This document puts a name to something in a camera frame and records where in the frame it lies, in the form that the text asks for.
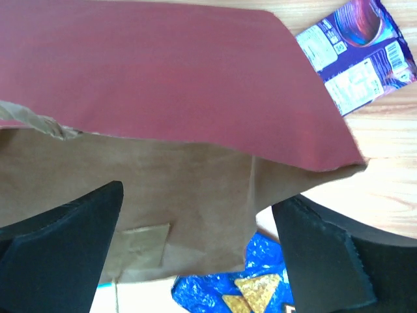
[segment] brown paper bag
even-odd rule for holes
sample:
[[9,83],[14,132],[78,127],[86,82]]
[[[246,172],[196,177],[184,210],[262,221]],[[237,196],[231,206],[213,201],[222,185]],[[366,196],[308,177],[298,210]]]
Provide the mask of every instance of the brown paper bag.
[[257,212],[363,168],[268,12],[23,0],[0,27],[0,226],[122,181],[102,282],[240,270]]

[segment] black rubber piece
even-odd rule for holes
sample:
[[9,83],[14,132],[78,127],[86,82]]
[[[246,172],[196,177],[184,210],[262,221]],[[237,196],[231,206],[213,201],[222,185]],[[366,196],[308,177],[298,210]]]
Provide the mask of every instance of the black rubber piece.
[[114,181],[0,228],[0,312],[88,313],[122,200]]
[[272,212],[297,313],[417,312],[417,240],[301,195]]

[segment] tortilla chip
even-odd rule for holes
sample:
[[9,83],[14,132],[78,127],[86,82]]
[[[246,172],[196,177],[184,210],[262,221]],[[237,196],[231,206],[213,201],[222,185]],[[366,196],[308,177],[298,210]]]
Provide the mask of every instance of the tortilla chip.
[[280,284],[278,274],[255,278],[236,279],[235,284],[255,313],[264,313],[276,288]]
[[249,304],[241,295],[224,295],[223,301],[230,308],[232,313],[251,313]]

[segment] chocolate wrapper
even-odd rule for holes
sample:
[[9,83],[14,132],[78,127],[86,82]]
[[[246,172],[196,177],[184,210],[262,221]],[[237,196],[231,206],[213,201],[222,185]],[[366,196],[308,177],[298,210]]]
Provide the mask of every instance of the chocolate wrapper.
[[[268,303],[263,303],[265,298],[262,299],[258,294],[263,290],[259,288],[249,290],[253,281],[258,283],[262,281],[265,289],[270,290],[269,287],[274,287],[272,296],[268,296]],[[291,307],[294,303],[281,246],[260,233],[256,233],[247,246],[244,271],[207,276],[180,276],[173,286],[172,296],[180,306],[193,313],[245,312],[241,307],[244,303],[243,299],[251,309],[250,312],[259,312],[257,309],[263,309],[264,306],[265,313],[293,312]],[[232,310],[227,303],[239,307]]]
[[351,0],[296,39],[342,115],[417,81],[407,42],[379,0]]

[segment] twisted paper handle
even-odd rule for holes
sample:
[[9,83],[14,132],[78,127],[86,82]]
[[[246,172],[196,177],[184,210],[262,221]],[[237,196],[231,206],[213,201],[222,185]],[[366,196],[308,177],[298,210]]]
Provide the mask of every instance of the twisted paper handle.
[[28,127],[60,140],[69,140],[82,134],[78,130],[60,125],[51,117],[37,115],[25,106],[2,100],[0,100],[0,119],[19,121]]

